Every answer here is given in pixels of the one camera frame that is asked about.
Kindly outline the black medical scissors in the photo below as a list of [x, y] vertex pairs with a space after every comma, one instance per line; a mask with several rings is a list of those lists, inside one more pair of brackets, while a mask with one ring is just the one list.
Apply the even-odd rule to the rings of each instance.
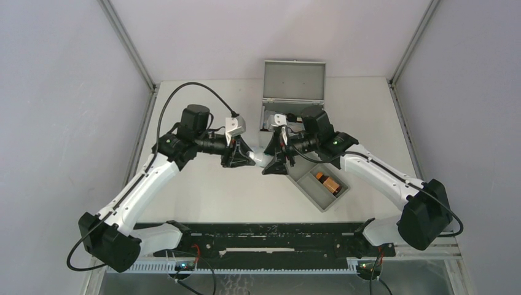
[[286, 121], [292, 122], [292, 123], [298, 123], [298, 122], [300, 122], [300, 119], [299, 119], [299, 116], [289, 113], [289, 114], [286, 114]]

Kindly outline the grey plastic divider tray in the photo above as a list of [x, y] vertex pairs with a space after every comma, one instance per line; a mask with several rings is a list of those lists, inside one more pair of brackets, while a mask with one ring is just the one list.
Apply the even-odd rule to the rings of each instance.
[[[319, 173], [330, 176], [340, 186], [336, 195], [319, 182], [316, 178]], [[333, 170], [333, 166], [329, 164], [299, 160], [294, 167], [288, 166], [288, 178], [320, 212], [329, 210], [351, 189], [351, 185], [339, 175], [339, 171]]]

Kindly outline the brown bottle orange cap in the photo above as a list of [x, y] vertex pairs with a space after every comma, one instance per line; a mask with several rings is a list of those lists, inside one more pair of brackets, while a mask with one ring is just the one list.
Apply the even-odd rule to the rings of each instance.
[[315, 175], [315, 178], [333, 195], [337, 196], [342, 190], [342, 185], [339, 184], [334, 178], [329, 175], [325, 175], [319, 172]]

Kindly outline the grey metal medicine box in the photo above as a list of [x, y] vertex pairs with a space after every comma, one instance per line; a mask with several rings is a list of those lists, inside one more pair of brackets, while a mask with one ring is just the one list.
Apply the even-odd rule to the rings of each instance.
[[297, 132], [302, 131], [302, 111], [309, 106], [322, 108], [324, 105], [325, 74], [325, 62], [266, 60], [259, 132], [271, 131], [261, 129], [265, 111], [299, 116], [300, 122], [288, 122], [288, 125]]

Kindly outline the white bottle blue cap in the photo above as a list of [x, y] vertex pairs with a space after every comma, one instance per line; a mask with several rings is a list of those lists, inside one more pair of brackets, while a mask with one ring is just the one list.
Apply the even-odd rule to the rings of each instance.
[[265, 154], [263, 151], [249, 151], [248, 157], [254, 161], [256, 167], [261, 168], [266, 167], [273, 159], [272, 156]]

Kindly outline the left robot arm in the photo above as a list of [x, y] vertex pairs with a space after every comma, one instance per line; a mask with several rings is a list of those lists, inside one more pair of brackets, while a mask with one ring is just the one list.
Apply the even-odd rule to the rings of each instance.
[[117, 272], [128, 270], [141, 256], [170, 250], [187, 255], [192, 240], [173, 222], [135, 229], [152, 199], [199, 152], [221, 156], [225, 167], [254, 166], [249, 147], [242, 142], [245, 120], [233, 113], [225, 119], [223, 135], [207, 129], [210, 110], [199, 104], [186, 107], [174, 128], [158, 138], [143, 168], [97, 214], [84, 213], [79, 221], [79, 243], [103, 266]]

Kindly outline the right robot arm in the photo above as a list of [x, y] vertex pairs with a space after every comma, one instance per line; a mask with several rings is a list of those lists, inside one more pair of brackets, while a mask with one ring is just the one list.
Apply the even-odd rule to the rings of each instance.
[[272, 138], [264, 156], [270, 156], [271, 161], [263, 174], [286, 175], [287, 166], [295, 164], [297, 155], [315, 164], [331, 164], [370, 184], [401, 212], [385, 219], [371, 218], [359, 226], [353, 251], [370, 256], [379, 246], [397, 242], [423, 251], [435, 239], [445, 237], [443, 231], [456, 216], [440, 181], [426, 182], [388, 165], [356, 138], [335, 130], [326, 111], [320, 108], [304, 109], [301, 119], [304, 129], [294, 132], [286, 115], [268, 116], [266, 126]]

